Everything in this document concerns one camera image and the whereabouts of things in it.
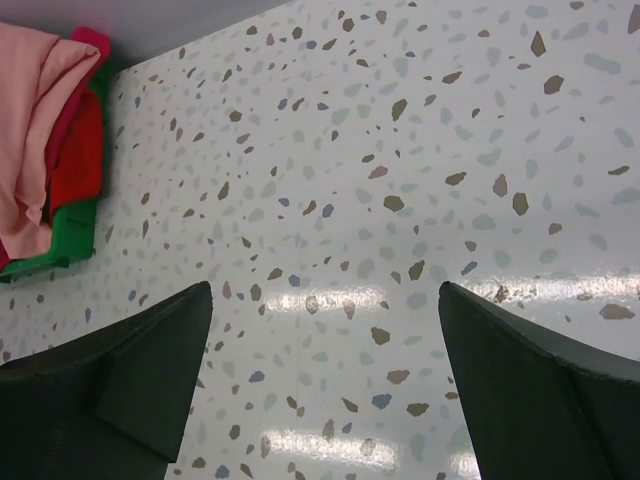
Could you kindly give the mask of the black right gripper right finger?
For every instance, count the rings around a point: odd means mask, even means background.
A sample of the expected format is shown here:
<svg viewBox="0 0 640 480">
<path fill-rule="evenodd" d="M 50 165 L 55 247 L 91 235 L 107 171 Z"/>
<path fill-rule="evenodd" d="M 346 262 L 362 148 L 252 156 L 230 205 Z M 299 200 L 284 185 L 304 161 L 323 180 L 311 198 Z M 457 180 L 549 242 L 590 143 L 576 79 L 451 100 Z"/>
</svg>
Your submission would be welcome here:
<svg viewBox="0 0 640 480">
<path fill-rule="evenodd" d="M 638 362 L 451 282 L 438 313 L 482 478 L 638 478 Z"/>
</svg>

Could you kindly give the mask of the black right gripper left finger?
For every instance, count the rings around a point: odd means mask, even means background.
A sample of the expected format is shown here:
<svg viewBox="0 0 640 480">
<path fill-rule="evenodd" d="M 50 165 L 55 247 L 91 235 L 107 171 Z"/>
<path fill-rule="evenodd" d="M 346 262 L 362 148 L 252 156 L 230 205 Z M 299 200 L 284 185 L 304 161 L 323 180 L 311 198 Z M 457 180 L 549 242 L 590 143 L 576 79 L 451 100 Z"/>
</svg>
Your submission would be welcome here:
<svg viewBox="0 0 640 480">
<path fill-rule="evenodd" d="M 212 320 L 208 282 L 1 367 L 4 479 L 161 479 Z"/>
</svg>

